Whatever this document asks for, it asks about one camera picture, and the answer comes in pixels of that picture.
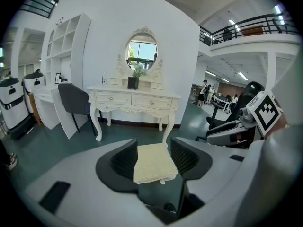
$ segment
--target ornate mirror frame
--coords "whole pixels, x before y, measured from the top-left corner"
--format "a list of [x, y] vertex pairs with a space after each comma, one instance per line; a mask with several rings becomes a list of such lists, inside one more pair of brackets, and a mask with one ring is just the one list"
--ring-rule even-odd
[[139, 81], [151, 82], [151, 88], [164, 89], [164, 83], [162, 79], [162, 47], [154, 32], [151, 31], [148, 27], [138, 28], [124, 41], [121, 52], [118, 54], [118, 62], [115, 68], [115, 72], [110, 78], [110, 84], [122, 85], [125, 83], [123, 82], [124, 80], [127, 80], [128, 77], [132, 76], [133, 71], [129, 68], [125, 60], [125, 50], [131, 39], [140, 34], [147, 34], [156, 41], [158, 47], [158, 55], [154, 65], [148, 70], [147, 75], [141, 76]]

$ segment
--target white robot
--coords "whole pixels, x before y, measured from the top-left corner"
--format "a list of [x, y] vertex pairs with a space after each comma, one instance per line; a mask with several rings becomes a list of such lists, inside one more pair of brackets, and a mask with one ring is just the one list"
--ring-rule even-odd
[[12, 138], [18, 138], [34, 124], [22, 95], [17, 78], [8, 78], [0, 83], [0, 107], [4, 121]]
[[32, 93], [32, 89], [34, 86], [44, 86], [44, 76], [40, 72], [34, 72], [32, 74], [28, 74], [23, 78], [22, 86], [24, 90], [24, 98], [26, 101], [27, 109], [30, 113], [33, 113], [32, 105], [30, 104], [29, 94]]

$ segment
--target mirror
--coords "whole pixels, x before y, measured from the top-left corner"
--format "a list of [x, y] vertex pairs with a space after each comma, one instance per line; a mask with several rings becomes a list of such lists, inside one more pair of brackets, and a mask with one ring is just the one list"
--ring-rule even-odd
[[130, 69], [134, 70], [136, 65], [151, 69], [154, 66], [158, 54], [155, 39], [147, 34], [136, 34], [126, 45], [125, 60]]

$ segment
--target small bottle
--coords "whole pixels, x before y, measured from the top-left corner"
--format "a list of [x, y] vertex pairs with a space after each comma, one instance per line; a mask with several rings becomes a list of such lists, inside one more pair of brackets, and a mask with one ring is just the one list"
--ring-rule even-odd
[[106, 84], [106, 76], [105, 76], [105, 72], [103, 73], [103, 76], [102, 76], [102, 84]]

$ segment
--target vanity table leg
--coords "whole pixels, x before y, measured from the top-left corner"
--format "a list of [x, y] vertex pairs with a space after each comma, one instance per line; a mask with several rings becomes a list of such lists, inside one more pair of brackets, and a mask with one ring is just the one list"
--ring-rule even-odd
[[166, 143], [166, 139], [169, 135], [169, 133], [171, 132], [172, 128], [174, 127], [175, 124], [175, 112], [173, 110], [171, 110], [171, 112], [169, 113], [169, 123], [166, 126], [164, 135], [163, 135], [163, 139], [162, 139], [162, 143], [165, 144], [165, 146], [167, 147], [168, 144]]
[[100, 123], [99, 123], [98, 117], [97, 117], [97, 109], [93, 106], [93, 104], [91, 104], [91, 106], [90, 106], [90, 117], [94, 123], [94, 126], [97, 129], [98, 136], [96, 137], [96, 141], [101, 141], [102, 130], [101, 130]]
[[160, 123], [159, 123], [159, 131], [162, 131], [162, 124], [163, 124], [163, 118], [160, 118]]
[[108, 116], [107, 116], [107, 125], [111, 126], [112, 125], [112, 112], [108, 112]]

